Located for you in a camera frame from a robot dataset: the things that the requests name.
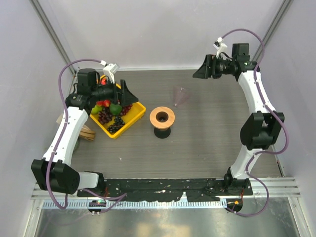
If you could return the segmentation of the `yellow plastic tray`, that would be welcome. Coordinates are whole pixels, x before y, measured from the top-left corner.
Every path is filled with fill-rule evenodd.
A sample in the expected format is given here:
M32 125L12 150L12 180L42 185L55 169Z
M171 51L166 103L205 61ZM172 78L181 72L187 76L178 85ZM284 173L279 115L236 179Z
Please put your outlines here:
M131 110L128 112L127 115L122 116L122 119L125 122L125 126L123 126L118 132L114 133L114 134L110 134L107 131L107 128L112 125L114 123L114 118L115 117L120 117L119 116L113 116L113 119L111 122L109 122L108 124L104 124L102 125L99 121L98 121L98 114L90 114L90 118L111 138L111 139L117 139L118 137L120 137L126 130L128 130L135 122L137 122L146 112L146 107L141 104L140 102L137 103L133 103L132 104L132 108Z

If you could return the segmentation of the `clear pink cone dripper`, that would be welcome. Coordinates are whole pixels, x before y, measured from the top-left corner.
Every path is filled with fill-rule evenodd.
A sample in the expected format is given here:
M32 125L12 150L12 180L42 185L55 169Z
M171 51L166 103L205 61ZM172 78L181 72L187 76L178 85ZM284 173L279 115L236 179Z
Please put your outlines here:
M173 106L179 107L183 103L185 103L190 97L190 91L181 86L174 86L172 91L173 98Z

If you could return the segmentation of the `round wooden ring holder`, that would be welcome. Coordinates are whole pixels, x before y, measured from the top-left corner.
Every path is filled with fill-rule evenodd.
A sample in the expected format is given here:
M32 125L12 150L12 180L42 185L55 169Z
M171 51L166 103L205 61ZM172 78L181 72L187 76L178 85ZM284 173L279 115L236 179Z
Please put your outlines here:
M175 122L175 113L169 107L156 107L150 113L150 122L154 128L167 130Z

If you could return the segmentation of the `dark red glass carafe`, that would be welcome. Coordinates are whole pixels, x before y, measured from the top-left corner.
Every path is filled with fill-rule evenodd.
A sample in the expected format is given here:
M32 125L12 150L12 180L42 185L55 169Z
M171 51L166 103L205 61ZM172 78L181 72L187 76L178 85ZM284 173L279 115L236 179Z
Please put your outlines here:
M165 139L171 134L171 128L165 130L154 128L154 134L159 139Z

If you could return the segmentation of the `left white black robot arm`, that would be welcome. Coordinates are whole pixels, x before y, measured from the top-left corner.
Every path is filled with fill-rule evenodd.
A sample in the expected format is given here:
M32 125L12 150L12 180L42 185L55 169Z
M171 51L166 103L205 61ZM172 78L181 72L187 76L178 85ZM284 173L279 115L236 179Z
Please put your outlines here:
M120 86L114 83L98 84L99 73L90 68L78 71L75 93L65 100L62 121L47 152L42 159L32 162L31 170L42 190L74 194L77 190L88 188L96 197L106 189L100 181L102 174L96 172L77 172L71 168L72 154L80 131L98 101L110 100L122 106L138 102L138 98L127 88L125 80Z

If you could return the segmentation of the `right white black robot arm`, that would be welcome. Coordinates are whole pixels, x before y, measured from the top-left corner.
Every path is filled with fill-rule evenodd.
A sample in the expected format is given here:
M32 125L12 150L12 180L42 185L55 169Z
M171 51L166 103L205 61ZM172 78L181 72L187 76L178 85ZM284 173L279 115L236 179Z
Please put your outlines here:
M259 65L250 60L247 43L233 44L231 56L225 53L227 46L221 39L214 43L214 47L216 54L207 54L193 77L235 77L244 92L249 117L240 130L242 147L236 161L228 168L223 180L207 182L205 189L214 196L250 193L251 170L259 156L277 141L285 116L271 105L261 82Z

